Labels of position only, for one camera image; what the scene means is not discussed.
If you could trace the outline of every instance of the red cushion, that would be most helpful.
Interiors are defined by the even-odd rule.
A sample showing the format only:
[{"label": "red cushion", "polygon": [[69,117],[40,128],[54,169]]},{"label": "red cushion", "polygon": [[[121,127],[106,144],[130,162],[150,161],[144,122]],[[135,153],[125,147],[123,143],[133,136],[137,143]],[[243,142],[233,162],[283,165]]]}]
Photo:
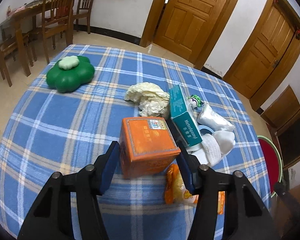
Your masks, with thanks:
[{"label": "red cushion", "polygon": [[273,186],[279,179],[278,158],[274,149],[267,141],[263,140],[262,138],[258,139],[265,157],[270,182],[270,191],[272,193],[274,191]]}]

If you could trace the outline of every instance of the wooden chair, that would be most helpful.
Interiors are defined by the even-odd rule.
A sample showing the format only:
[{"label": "wooden chair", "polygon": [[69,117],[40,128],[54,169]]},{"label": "wooden chair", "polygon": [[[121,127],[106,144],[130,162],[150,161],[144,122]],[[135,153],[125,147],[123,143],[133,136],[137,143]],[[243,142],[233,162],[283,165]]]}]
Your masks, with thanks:
[{"label": "wooden chair", "polygon": [[[26,51],[27,51],[27,54],[28,54],[30,65],[33,66],[31,52],[30,52],[29,47],[28,47],[29,33],[23,33],[22,38],[23,38],[23,43],[26,47]],[[13,59],[15,60],[14,51],[16,49],[18,49],[18,44],[17,44],[17,41],[16,41],[15,37],[9,37],[8,39],[6,39],[5,41],[3,41],[0,44],[0,72],[1,72],[1,76],[2,76],[3,80],[5,80],[5,78],[7,78],[9,87],[12,86],[12,82],[11,82],[11,78],[10,78],[10,75],[9,75],[7,65],[6,65],[6,62],[5,62],[4,58],[6,56],[8,56],[9,54],[12,54]]]},{"label": "wooden chair", "polygon": [[[90,16],[91,9],[93,5],[93,0],[79,0],[77,6],[77,14],[73,16],[73,20],[75,20],[76,25],[79,25],[79,19],[87,18],[87,33],[90,34]],[[80,10],[87,10],[87,12],[80,13]]]},{"label": "wooden chair", "polygon": [[[72,4],[73,0],[51,0],[51,2],[49,2],[49,0],[43,0],[41,27],[32,30],[31,35],[39,34],[42,37],[44,54],[48,64],[50,63],[50,60],[46,43],[47,38],[52,37],[53,48],[55,48],[55,35],[66,31],[66,44],[67,46],[70,45],[70,36],[72,35],[71,29],[73,29],[73,21],[71,22],[73,10],[67,10],[66,8],[71,8]],[[50,11],[49,18],[45,17],[47,9]]]}]

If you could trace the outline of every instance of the blue gripper pad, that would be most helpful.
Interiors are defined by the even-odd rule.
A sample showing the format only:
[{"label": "blue gripper pad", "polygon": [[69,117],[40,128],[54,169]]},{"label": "blue gripper pad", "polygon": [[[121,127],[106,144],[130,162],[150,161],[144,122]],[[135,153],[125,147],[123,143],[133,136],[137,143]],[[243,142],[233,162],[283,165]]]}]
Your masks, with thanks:
[{"label": "blue gripper pad", "polygon": [[98,156],[94,166],[98,176],[99,192],[104,194],[109,189],[115,168],[118,164],[120,157],[120,145],[117,141],[113,141],[107,152],[103,155]]},{"label": "blue gripper pad", "polygon": [[200,163],[196,156],[188,154],[182,143],[177,143],[181,152],[176,160],[179,166],[181,177],[185,187],[192,195],[197,195],[198,189],[201,188],[201,178],[198,174]]}]

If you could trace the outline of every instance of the orange tin box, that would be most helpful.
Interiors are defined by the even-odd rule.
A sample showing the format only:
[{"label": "orange tin box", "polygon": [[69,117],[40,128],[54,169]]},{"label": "orange tin box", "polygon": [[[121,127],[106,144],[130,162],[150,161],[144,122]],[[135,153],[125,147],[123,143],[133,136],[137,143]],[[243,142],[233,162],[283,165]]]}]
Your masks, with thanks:
[{"label": "orange tin box", "polygon": [[125,179],[161,172],[179,153],[164,118],[128,117],[122,120],[120,157]]}]

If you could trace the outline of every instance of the table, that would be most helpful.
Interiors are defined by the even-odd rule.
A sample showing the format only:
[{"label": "table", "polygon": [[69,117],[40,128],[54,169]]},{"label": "table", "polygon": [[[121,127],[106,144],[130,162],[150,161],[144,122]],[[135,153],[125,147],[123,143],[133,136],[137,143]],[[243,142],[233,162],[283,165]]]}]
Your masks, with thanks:
[{"label": "table", "polygon": [[[91,83],[69,94],[50,90],[45,73],[58,58],[83,55],[96,69]],[[208,74],[150,55],[91,45],[70,45],[33,81],[20,99],[0,143],[0,222],[13,236],[37,194],[54,171],[69,174],[93,163],[118,140],[124,117],[138,116],[138,105],[124,101],[130,85],[153,82],[167,91],[181,85],[235,125],[235,148],[213,168],[241,170],[269,208],[270,187],[257,135],[233,88]],[[195,209],[165,205],[165,174],[132,180],[117,165],[109,190],[99,197],[105,227],[114,239],[186,239]],[[81,239],[72,195],[76,239]],[[216,239],[222,236],[219,215]]]},{"label": "table", "polygon": [[[50,4],[51,0],[47,0],[48,2],[46,3],[46,11],[50,10]],[[23,39],[22,39],[22,30],[21,30],[21,21],[28,18],[32,17],[32,27],[36,28],[37,27],[37,20],[36,16],[37,14],[42,13],[42,5],[43,5],[43,0],[36,0],[33,1],[27,5],[25,5],[25,9],[18,11],[8,17],[6,20],[4,20],[2,23],[0,23],[0,30],[2,33],[2,40],[5,40],[5,32],[4,28],[7,28],[9,26],[14,27],[15,29],[15,37],[18,43],[18,51],[20,53],[20,61],[23,67],[23,70],[26,74],[26,76],[29,76],[31,74],[29,65],[27,62],[27,55],[26,55],[26,49],[23,45]],[[71,32],[69,34],[69,42],[72,44],[73,43],[73,22],[70,21],[71,27],[69,28],[69,31]]]}]

